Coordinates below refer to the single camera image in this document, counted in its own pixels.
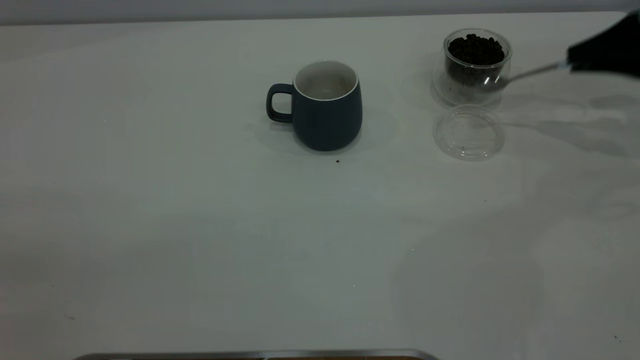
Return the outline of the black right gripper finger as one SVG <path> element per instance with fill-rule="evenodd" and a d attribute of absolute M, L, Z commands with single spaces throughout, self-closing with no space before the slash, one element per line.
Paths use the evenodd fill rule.
<path fill-rule="evenodd" d="M 640 59 L 640 14 L 633 10 L 606 30 L 567 49 L 570 63 L 632 62 Z"/>
<path fill-rule="evenodd" d="M 611 73 L 640 77 L 639 50 L 578 50 L 568 51 L 568 62 L 572 72 Z"/>

